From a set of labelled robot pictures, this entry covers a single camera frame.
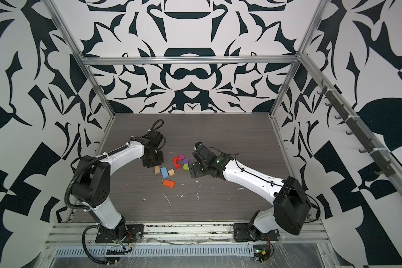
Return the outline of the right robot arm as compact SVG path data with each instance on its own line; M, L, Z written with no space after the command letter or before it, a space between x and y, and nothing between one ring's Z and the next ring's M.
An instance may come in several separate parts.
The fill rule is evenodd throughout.
M189 172L192 178L211 176L248 189L271 204L271 208L255 212L249 223L233 226L234 240L251 242L276 239L280 230L299 235L312 204L300 183L293 177L275 178L243 165L236 155L214 153L213 147L201 142L194 146L195 162Z

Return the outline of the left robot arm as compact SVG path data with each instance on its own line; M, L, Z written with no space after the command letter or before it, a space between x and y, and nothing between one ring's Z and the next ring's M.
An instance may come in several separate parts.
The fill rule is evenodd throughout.
M151 130L146 135L135 137L123 146L95 157L83 157L65 191L64 202L68 208L83 209L99 224L99 229L110 239L122 240L126 220L116 210L109 195L111 176L128 163L141 159L146 168L164 162L165 137Z

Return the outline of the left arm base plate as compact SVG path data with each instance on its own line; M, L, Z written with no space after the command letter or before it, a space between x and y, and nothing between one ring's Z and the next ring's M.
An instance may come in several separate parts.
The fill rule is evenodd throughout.
M118 225L114 230L100 226L97 233L96 243L112 243L120 240L122 243L133 243L143 237L144 224L125 224Z

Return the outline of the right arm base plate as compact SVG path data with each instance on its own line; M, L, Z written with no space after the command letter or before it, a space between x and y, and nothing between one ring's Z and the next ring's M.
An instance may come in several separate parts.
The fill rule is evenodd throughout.
M262 233L249 223L233 224L233 239L236 242L279 241L279 230Z

